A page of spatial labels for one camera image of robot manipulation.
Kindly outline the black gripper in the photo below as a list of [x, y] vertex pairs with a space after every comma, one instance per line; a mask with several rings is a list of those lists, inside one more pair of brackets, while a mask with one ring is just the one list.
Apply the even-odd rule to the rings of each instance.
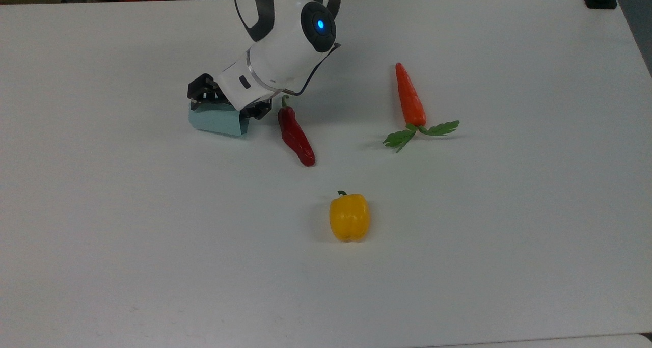
[[[189, 108], [196, 110], [202, 104], [227, 104], [226, 95], [208, 73], [202, 78], [196, 78], [188, 85], [187, 97], [191, 100]], [[271, 101], [263, 100], [244, 107], [241, 117], [245, 119], [254, 118], [261, 120], [271, 111]]]

